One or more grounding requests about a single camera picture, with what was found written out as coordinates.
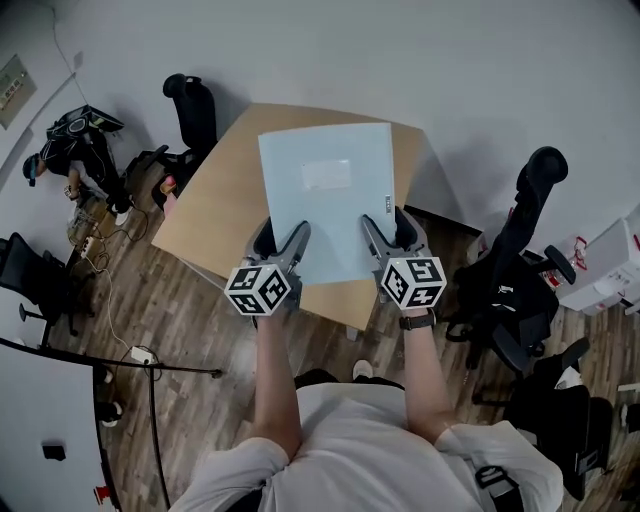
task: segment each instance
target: power strip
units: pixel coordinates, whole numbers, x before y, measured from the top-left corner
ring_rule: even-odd
[[[142,347],[131,347],[131,358],[142,364],[156,364],[156,358],[151,352]]]

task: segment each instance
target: table leg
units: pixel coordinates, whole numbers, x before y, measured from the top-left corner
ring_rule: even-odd
[[[358,337],[358,329],[356,329],[355,327],[349,327],[348,325],[346,326],[347,328],[347,339],[350,341],[356,341],[356,338]]]

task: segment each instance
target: hand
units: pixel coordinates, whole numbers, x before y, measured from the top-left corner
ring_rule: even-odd
[[[258,324],[258,328],[259,329],[262,329],[262,328],[266,328],[266,329],[281,328],[282,325],[284,324],[286,311],[287,311],[287,309],[284,307],[284,305],[280,304],[280,306],[278,306],[278,309],[276,309],[271,316],[257,316],[257,317],[255,317],[256,318],[256,322]]]

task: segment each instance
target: paper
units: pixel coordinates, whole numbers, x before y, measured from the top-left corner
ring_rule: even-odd
[[[372,279],[360,217],[395,235],[389,123],[317,126],[261,135],[262,170],[279,250],[302,221],[311,238],[296,272],[305,285]]]
[[[351,186],[349,160],[329,160],[302,164],[305,190],[347,188]]]

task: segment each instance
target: wristwatch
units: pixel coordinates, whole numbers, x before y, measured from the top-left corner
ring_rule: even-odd
[[[433,309],[429,309],[426,315],[422,316],[402,316],[400,317],[400,328],[405,331],[411,331],[412,329],[420,329],[421,327],[431,327],[436,325],[436,315],[433,313]]]

